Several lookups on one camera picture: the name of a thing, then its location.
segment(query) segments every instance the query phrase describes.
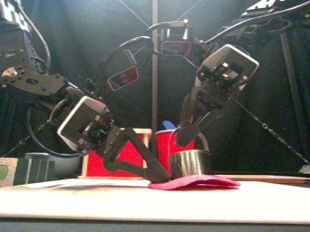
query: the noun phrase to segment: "red plastic cup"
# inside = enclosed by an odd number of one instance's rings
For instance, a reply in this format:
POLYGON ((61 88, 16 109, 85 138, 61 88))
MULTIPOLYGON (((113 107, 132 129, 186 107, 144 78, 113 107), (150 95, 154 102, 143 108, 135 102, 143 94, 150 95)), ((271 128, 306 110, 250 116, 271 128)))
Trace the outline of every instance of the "red plastic cup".
POLYGON ((168 157, 170 155, 175 154, 183 150, 194 150, 194 141, 188 143, 186 147, 179 147, 175 145, 175 130, 160 130, 155 133, 156 141, 158 141, 158 158, 162 166, 164 167, 166 171, 170 172, 170 163, 168 157))

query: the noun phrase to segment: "metal cup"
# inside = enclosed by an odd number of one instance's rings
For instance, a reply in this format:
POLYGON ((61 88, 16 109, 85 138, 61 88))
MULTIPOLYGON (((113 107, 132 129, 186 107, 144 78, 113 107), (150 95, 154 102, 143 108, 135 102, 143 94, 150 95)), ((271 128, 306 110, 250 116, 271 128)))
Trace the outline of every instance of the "metal cup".
POLYGON ((212 174, 211 155, 206 150, 184 150, 170 156, 171 178, 212 174))

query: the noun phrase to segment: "white table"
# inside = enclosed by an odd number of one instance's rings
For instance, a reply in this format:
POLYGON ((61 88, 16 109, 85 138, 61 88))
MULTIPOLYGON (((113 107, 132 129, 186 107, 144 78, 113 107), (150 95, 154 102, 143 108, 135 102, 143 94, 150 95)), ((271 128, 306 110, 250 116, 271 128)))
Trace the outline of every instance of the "white table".
POLYGON ((238 189, 162 191, 147 185, 144 180, 65 179, 0 188, 0 227, 8 231, 12 222, 20 227, 44 222, 48 231, 47 225, 64 221, 63 225, 77 223, 75 231, 84 231, 79 228, 87 222, 97 228, 119 225, 121 231, 124 226, 139 231, 136 225, 148 231, 148 225, 162 225, 154 231, 166 231, 168 225, 184 231, 190 226, 208 231, 216 225, 234 225, 230 231, 252 231, 252 226, 272 231, 310 228, 310 188, 255 181, 242 181, 238 189))

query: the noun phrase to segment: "black cable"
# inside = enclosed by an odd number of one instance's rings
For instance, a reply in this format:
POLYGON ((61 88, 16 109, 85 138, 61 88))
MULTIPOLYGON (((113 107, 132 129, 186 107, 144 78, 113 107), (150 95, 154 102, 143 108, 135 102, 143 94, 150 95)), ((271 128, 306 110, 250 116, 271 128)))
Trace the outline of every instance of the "black cable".
POLYGON ((28 134, 29 134, 29 136, 32 138, 32 141, 40 146, 40 148, 51 156, 55 156, 57 158, 64 158, 64 159, 69 159, 69 158, 77 157, 79 153, 75 153, 75 154, 61 154, 61 153, 57 153, 57 152, 52 151, 49 148, 45 147, 45 145, 36 139, 36 137, 33 135, 31 121, 32 121, 32 106, 29 106, 28 109, 27 109, 27 121, 25 121, 27 131, 28 131, 28 134))
POLYGON ((152 44, 152 40, 148 36, 138 36, 136 38, 125 41, 124 43, 120 44, 120 46, 111 52, 109 56, 107 59, 101 60, 100 62, 100 65, 99 65, 99 71, 96 72, 96 75, 95 77, 92 78, 92 81, 93 82, 97 82, 97 78, 99 78, 99 75, 101 74, 103 70, 104 70, 104 67, 108 65, 109 63, 109 60, 112 59, 113 55, 123 49, 125 49, 127 47, 135 45, 135 44, 142 44, 144 43, 146 46, 150 47, 150 53, 148 53, 148 57, 146 59, 146 61, 139 65, 138 69, 140 69, 146 63, 148 62, 148 59, 152 55, 152 50, 154 50, 154 44, 152 44))
POLYGON ((44 46, 44 49, 45 49, 45 68, 47 68, 47 70, 49 71, 49 68, 51 68, 51 53, 49 53, 49 49, 48 49, 48 46, 47 46, 47 43, 45 43, 45 39, 44 39, 44 37, 41 36, 39 30, 36 29, 36 27, 35 27, 35 25, 33 25, 33 23, 32 23, 32 20, 31 20, 29 17, 25 15, 25 13, 24 13, 24 11, 23 11, 23 9, 21 9, 21 7, 20 7, 19 4, 16 4, 16 7, 19 8, 19 11, 20 11, 20 13, 21 13, 24 19, 25 19, 25 22, 29 24, 31 28, 33 29, 33 31, 35 31, 35 33, 36 33, 36 35, 37 35, 37 37, 39 37, 39 39, 40 39, 40 41, 41 41, 41 43, 43 43, 43 46, 44 46))
POLYGON ((211 42, 219 40, 227 33, 238 30, 240 27, 251 25, 251 24, 260 23, 264 20, 279 18, 279 17, 282 17, 284 15, 290 15, 293 12, 303 9, 309 5, 310 5, 310 1, 294 6, 294 7, 289 8, 289 9, 286 9, 286 10, 278 11, 278 12, 275 12, 272 14, 262 15, 262 16, 254 17, 251 19, 247 19, 247 20, 239 22, 238 24, 234 24, 232 26, 230 26, 223 32, 220 32, 216 36, 214 36, 210 40, 207 40, 203 43, 210 44, 211 42))

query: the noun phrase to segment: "dark background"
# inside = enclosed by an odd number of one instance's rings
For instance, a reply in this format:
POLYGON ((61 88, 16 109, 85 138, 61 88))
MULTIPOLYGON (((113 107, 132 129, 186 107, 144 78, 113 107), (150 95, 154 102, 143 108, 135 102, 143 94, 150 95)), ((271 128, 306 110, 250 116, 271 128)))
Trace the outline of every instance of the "dark background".
MULTIPOLYGON (((99 62, 107 58, 113 49, 127 40, 144 35, 152 25, 151 0, 28 0, 21 2, 24 11, 51 50, 51 73, 60 73, 77 86, 83 85, 83 78, 95 76, 99 62)), ((195 37, 206 41, 256 2, 159 0, 159 22, 187 19, 194 27, 195 37)), ((298 78, 298 98, 301 97, 303 106, 305 127, 309 129, 310 50, 305 41, 305 38, 309 41, 309 34, 303 28, 294 29, 289 34, 298 78)), ((44 58, 43 46, 35 34, 32 41, 37 53, 44 58)), ((303 153, 306 150, 303 150, 305 144, 298 131, 278 35, 256 51, 252 51, 251 56, 260 63, 260 67, 239 95, 239 101, 298 152, 303 153)), ((163 129, 163 120, 178 124, 182 101, 194 86, 200 59, 194 54, 187 59, 159 57, 158 131, 163 129)), ((151 128, 151 84, 151 62, 148 62, 140 70, 139 80, 116 91, 107 99, 117 126, 151 128)), ((301 159, 262 129, 260 124, 234 102, 227 105, 227 108, 227 115, 203 132, 211 147, 214 169, 262 173, 297 172, 303 165, 301 159)), ((3 154, 25 135, 21 111, 20 108, 16 116, 19 122, 16 122, 11 140, 7 144, 1 144, 3 154)), ((53 140, 47 139, 51 133, 40 135, 43 140, 53 140)), ((65 150, 63 147, 57 148, 57 144, 57 141, 52 144, 55 149, 65 150)), ((19 148, 12 156, 20 156, 25 150, 27 148, 19 148)), ((305 157, 310 160, 309 153, 305 153, 305 157)))

